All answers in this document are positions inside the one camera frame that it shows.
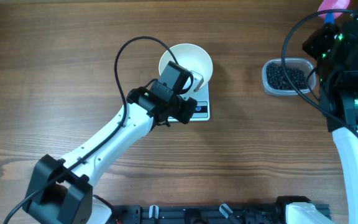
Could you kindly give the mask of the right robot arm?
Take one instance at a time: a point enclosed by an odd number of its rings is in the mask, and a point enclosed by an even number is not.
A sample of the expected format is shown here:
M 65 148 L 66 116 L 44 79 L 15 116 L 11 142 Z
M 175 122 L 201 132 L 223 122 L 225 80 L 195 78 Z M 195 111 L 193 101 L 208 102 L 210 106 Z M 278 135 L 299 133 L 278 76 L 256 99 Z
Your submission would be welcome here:
M 327 23 L 302 49 L 317 61 L 319 106 L 330 113 L 326 121 L 341 159 L 349 223 L 358 223 L 358 21 Z

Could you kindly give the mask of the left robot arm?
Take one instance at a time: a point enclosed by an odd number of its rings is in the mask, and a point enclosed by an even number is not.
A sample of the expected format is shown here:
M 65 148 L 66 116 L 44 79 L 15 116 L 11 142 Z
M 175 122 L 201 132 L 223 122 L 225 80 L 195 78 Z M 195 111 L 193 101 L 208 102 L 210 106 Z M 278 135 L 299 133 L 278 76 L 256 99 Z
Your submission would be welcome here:
M 197 102 L 189 95 L 203 82 L 194 71 L 168 62 L 156 80 L 132 89 L 120 111 L 93 137 L 59 159 L 35 165 L 23 211 L 39 223 L 107 223 L 112 208 L 93 189 L 121 154 L 170 117 L 189 123 Z

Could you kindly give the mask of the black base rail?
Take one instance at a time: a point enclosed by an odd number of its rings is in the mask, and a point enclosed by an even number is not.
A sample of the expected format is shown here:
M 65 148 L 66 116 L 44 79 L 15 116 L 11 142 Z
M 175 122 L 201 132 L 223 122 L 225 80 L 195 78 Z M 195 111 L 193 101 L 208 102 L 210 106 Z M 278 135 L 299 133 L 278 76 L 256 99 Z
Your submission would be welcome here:
M 108 223 L 166 224 L 166 223 L 284 223 L 282 209 L 274 203 L 231 206 L 232 214 L 225 217 L 218 206 L 201 207 L 141 207 L 115 205 Z

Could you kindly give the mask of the black beans in container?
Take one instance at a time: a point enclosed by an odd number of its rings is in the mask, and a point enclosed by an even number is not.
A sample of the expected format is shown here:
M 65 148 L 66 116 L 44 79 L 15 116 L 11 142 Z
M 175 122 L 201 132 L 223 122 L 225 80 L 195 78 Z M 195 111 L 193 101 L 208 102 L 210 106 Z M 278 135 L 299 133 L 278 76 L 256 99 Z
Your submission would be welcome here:
M 287 77 L 283 72 L 283 67 L 276 63 L 269 63 L 266 69 L 267 83 L 276 90 L 293 90 Z M 305 73 L 299 68 L 287 68 L 287 74 L 297 89 L 307 89 Z

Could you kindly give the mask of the white digital kitchen scale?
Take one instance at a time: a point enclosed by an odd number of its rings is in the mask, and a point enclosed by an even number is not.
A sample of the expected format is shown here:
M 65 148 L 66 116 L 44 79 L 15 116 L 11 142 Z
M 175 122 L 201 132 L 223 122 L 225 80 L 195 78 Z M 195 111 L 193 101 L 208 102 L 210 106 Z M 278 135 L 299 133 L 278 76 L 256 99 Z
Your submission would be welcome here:
M 209 102 L 209 85 L 205 84 L 198 91 L 194 91 L 194 87 L 191 87 L 188 92 L 181 95 L 184 100 L 192 98 L 197 101 L 197 106 L 194 110 L 190 122 L 195 121 L 208 121 L 211 116 L 210 102 Z

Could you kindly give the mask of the clear plastic container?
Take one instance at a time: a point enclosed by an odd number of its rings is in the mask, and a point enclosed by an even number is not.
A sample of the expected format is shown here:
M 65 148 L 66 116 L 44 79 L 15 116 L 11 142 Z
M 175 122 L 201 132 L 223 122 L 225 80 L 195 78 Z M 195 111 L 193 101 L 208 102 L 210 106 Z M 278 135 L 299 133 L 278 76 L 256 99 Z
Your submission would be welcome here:
M 271 59 L 263 66 L 263 68 L 262 68 L 262 83 L 264 85 L 264 90 L 265 90 L 266 94 L 273 95 L 273 96 L 294 96 L 294 95 L 297 95 L 295 90 L 276 90 L 276 89 L 273 89 L 267 83 L 266 69 L 267 69 L 267 65 L 272 62 L 282 66 L 282 62 L 281 62 L 280 58 Z M 312 73 L 314 66 L 309 60 L 304 59 L 304 58 L 286 58 L 285 65 L 287 66 L 287 68 L 289 68 L 289 67 L 299 68 L 300 70 L 302 70 L 305 73 L 305 78 L 306 78 L 305 82 L 306 82 L 307 89 L 300 90 L 302 93 L 306 94 L 306 93 L 309 93 L 311 90 L 314 90 L 314 88 L 316 87 L 316 84 L 317 84 L 317 79 L 316 79 L 316 73 L 315 72 Z

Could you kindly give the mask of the white bowl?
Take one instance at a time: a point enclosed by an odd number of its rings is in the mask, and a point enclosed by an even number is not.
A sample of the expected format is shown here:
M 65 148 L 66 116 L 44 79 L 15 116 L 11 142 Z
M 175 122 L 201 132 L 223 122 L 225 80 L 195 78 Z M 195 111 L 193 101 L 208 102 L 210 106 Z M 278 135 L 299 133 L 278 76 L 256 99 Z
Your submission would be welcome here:
M 171 47 L 170 51 L 174 54 L 179 66 L 203 76 L 204 83 L 201 88 L 208 84 L 213 74 L 213 62 L 204 49 L 195 44 L 178 44 Z

